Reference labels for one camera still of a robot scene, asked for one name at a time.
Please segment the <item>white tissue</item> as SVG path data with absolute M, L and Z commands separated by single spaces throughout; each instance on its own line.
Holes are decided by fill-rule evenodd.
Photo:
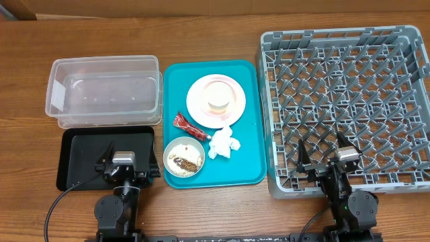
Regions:
M 210 159 L 215 159 L 218 155 L 230 159 L 231 151 L 239 150 L 241 144 L 232 137 L 230 126 L 225 126 L 214 133 L 209 142 L 209 147 L 208 156 Z

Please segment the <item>grey bowl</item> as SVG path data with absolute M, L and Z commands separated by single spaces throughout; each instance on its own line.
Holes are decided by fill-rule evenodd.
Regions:
M 163 153 L 165 169 L 173 176 L 187 178 L 196 175 L 203 167 L 206 153 L 201 143 L 182 136 L 172 140 Z

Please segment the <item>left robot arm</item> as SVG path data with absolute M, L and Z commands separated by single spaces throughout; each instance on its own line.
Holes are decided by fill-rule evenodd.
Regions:
M 132 151 L 115 151 L 110 143 L 95 164 L 105 182 L 113 185 L 113 194 L 101 197 L 94 208 L 97 219 L 96 241 L 148 241 L 136 227 L 140 191 L 160 177 L 154 145 L 143 157 L 145 170 Z

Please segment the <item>rice food leftovers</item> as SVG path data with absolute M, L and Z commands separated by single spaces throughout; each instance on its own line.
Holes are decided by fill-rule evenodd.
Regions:
M 168 152 L 167 167 L 176 176 L 192 176 L 200 170 L 202 165 L 203 157 L 192 145 L 176 145 Z

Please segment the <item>pale green cup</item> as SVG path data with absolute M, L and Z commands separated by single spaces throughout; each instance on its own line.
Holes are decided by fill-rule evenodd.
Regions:
M 225 82 L 213 81 L 205 88 L 204 97 L 213 112 L 224 112 L 232 100 L 232 89 Z

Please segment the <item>red snack wrapper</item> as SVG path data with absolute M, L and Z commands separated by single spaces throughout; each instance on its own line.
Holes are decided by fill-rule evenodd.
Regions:
M 208 133 L 191 124 L 181 112 L 177 113 L 173 121 L 173 125 L 176 128 L 186 131 L 200 141 L 207 141 L 212 139 L 212 137 Z

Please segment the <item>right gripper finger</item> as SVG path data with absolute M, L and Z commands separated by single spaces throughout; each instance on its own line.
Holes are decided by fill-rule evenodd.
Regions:
M 357 146 L 355 146 L 342 132 L 337 132 L 336 136 L 339 148 L 354 147 L 359 154 L 362 154 L 362 151 Z
M 310 157 L 304 146 L 302 139 L 298 141 L 298 167 L 304 167 L 305 165 L 311 165 Z

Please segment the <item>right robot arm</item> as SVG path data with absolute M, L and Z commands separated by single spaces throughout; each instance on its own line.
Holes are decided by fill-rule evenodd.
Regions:
M 352 190 L 347 174 L 358 169 L 362 151 L 342 133 L 337 133 L 338 149 L 327 163 L 313 165 L 303 140 L 298 141 L 297 172 L 309 182 L 319 182 L 326 195 L 334 224 L 326 226 L 321 241 L 382 241 L 372 233 L 377 225 L 378 197 L 367 191 Z

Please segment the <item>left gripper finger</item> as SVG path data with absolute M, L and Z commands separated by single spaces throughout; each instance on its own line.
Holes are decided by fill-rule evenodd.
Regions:
M 102 153 L 101 157 L 97 160 L 98 164 L 106 164 L 112 161 L 112 157 L 114 154 L 114 145 L 113 142 L 111 142 L 107 149 Z
M 159 173 L 159 165 L 158 165 L 157 157 L 155 155 L 154 147 L 150 151 L 148 164 L 149 164 L 151 173 Z

